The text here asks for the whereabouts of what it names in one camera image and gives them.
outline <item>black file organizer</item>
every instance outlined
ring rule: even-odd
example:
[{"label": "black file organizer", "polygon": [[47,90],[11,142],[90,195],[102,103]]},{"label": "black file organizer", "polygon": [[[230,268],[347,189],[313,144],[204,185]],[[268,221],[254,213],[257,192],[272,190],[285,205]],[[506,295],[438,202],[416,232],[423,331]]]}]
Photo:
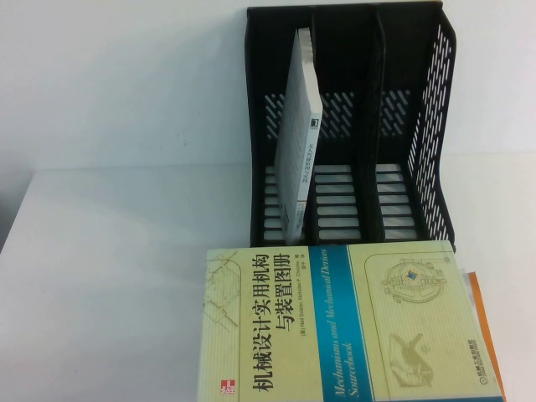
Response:
[{"label": "black file organizer", "polygon": [[312,31],[324,113],[301,243],[454,245],[439,161],[456,37],[441,8],[418,2],[248,10],[251,246],[284,244],[273,163],[292,41],[304,27]]}]

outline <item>table surface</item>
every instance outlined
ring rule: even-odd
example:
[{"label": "table surface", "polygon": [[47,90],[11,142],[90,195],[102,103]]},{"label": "table surface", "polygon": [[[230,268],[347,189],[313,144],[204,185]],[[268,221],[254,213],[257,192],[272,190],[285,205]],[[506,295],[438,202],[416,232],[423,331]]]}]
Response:
[{"label": "table surface", "polygon": [[[510,402],[532,400],[536,154],[443,157]],[[0,255],[2,401],[195,400],[207,249],[247,247],[250,167],[37,173]]]}]

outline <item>white wall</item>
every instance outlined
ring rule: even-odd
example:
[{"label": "white wall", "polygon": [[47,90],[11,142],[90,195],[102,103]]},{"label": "white wall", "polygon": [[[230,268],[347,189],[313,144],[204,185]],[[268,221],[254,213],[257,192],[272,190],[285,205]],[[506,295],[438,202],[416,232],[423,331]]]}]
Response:
[{"label": "white wall", "polygon": [[[0,239],[35,169],[249,161],[245,8],[282,3],[0,2]],[[445,152],[536,150],[533,2],[445,3]]]}]

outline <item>red logo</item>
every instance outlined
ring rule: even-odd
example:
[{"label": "red logo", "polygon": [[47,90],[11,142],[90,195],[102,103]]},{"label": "red logo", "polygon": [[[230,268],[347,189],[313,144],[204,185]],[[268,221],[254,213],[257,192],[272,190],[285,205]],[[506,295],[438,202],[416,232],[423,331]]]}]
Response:
[{"label": "red logo", "polygon": [[224,395],[235,393],[235,381],[233,379],[221,380],[221,393]]}]

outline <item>upright book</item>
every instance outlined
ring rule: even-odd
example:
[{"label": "upright book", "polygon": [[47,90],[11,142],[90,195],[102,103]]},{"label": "upright book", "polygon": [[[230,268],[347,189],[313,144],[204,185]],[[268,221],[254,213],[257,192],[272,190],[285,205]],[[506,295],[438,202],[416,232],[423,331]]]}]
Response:
[{"label": "upright book", "polygon": [[503,402],[448,241],[208,253],[199,402]]},{"label": "upright book", "polygon": [[292,47],[275,162],[281,222],[288,245],[297,243],[302,234],[322,123],[322,100],[313,59],[309,28],[298,29]]}]

